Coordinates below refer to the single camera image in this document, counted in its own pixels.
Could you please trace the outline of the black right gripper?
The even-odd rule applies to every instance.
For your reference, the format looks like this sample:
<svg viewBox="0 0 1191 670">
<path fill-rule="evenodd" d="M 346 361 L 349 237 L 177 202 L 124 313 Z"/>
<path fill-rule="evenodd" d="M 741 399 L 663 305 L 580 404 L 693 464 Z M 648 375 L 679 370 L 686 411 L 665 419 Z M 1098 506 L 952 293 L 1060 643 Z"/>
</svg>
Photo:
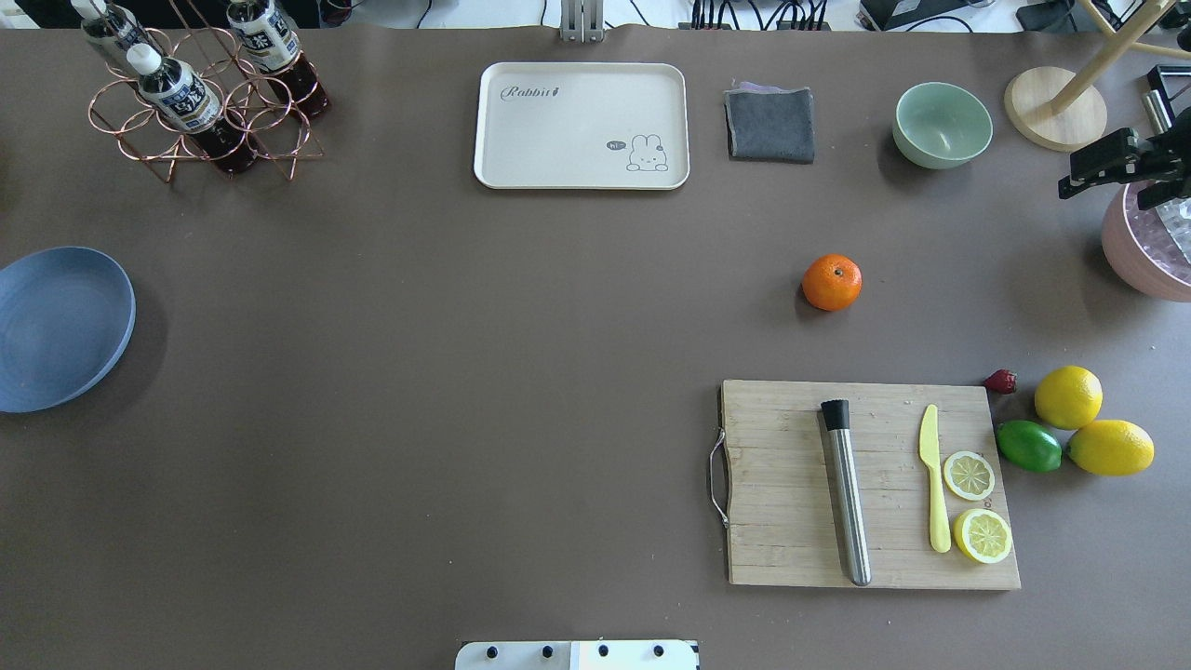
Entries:
<svg viewBox="0 0 1191 670">
<path fill-rule="evenodd" d="M 1137 209 L 1153 209 L 1190 196 L 1190 109 L 1183 109 L 1170 131 L 1143 143 L 1124 127 L 1106 133 L 1070 155 L 1070 174 L 1058 182 L 1058 196 L 1071 199 L 1097 184 L 1129 183 L 1137 177 L 1152 183 L 1136 195 Z"/>
</svg>

